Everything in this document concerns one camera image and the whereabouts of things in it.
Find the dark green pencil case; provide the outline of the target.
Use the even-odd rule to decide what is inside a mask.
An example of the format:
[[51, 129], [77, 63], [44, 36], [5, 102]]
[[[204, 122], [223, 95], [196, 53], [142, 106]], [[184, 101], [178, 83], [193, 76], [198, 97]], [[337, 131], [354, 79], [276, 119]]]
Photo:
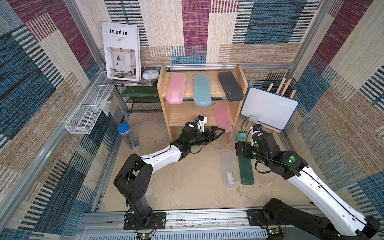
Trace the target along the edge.
[[245, 159], [242, 156], [238, 156], [240, 180], [242, 185], [254, 185], [254, 174], [252, 168], [252, 162], [250, 159]]

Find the pink pencil case shelf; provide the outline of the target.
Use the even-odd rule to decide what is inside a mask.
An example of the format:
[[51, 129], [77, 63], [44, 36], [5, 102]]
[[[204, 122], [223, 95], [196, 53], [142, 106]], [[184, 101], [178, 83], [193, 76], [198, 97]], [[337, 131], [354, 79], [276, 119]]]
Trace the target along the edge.
[[171, 80], [167, 92], [167, 103], [171, 105], [179, 105], [184, 101], [186, 74], [174, 73], [171, 75]]
[[232, 131], [231, 119], [227, 110], [227, 106], [222, 103], [213, 105], [217, 127], [224, 129], [225, 133], [229, 134]]

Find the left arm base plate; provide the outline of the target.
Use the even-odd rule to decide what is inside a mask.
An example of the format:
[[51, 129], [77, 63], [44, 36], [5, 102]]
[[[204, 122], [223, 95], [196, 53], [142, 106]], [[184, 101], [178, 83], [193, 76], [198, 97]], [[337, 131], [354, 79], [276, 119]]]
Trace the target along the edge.
[[167, 213], [154, 212], [141, 220], [134, 213], [126, 213], [124, 216], [125, 231], [130, 230], [162, 230], [166, 227]]

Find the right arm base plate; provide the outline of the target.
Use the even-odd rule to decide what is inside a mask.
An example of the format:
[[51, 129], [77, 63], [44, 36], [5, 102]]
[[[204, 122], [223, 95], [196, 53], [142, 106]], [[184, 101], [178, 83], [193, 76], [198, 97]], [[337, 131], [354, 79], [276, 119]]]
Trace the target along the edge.
[[264, 210], [263, 209], [249, 209], [246, 210], [247, 213], [247, 219], [249, 222], [249, 225], [252, 227], [267, 227], [268, 222], [264, 216]]

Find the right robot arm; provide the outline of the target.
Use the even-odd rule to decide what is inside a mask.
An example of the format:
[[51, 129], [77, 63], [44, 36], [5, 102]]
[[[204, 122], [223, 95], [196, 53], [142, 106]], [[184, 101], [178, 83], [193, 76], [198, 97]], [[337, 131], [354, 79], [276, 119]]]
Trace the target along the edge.
[[293, 225], [320, 240], [370, 240], [381, 230], [380, 222], [364, 216], [329, 188], [296, 152], [281, 151], [268, 132], [252, 131], [250, 142], [235, 144], [237, 156], [255, 159], [296, 186], [322, 211], [324, 217], [311, 215], [270, 199], [255, 221], [262, 225], [274, 223]]

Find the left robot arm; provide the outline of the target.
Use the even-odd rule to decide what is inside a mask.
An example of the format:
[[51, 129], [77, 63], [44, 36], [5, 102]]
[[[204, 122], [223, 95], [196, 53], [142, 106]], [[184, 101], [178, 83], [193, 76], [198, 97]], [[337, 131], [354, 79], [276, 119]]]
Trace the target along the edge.
[[225, 132], [216, 126], [203, 129], [194, 122], [188, 122], [180, 136], [165, 149], [147, 156], [130, 155], [114, 179], [114, 186], [125, 197], [126, 205], [130, 208], [124, 215], [124, 230], [164, 229], [166, 213], [153, 212], [145, 197], [152, 175], [184, 159], [192, 153], [192, 147], [207, 145]]

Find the light blue pencil case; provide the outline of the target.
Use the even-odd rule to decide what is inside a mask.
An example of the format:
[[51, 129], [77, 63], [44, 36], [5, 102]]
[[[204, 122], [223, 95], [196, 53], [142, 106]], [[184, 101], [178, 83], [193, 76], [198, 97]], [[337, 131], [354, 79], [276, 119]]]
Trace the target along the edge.
[[211, 105], [211, 85], [208, 75], [198, 74], [194, 76], [194, 101], [195, 105], [200, 107]]

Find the translucent white pencil case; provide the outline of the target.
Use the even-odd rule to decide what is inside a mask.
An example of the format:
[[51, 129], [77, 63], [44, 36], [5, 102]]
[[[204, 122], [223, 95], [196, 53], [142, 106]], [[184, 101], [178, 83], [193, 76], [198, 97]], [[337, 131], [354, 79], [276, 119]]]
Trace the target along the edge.
[[232, 153], [221, 152], [220, 163], [223, 184], [226, 188], [234, 188], [237, 185], [234, 159]]

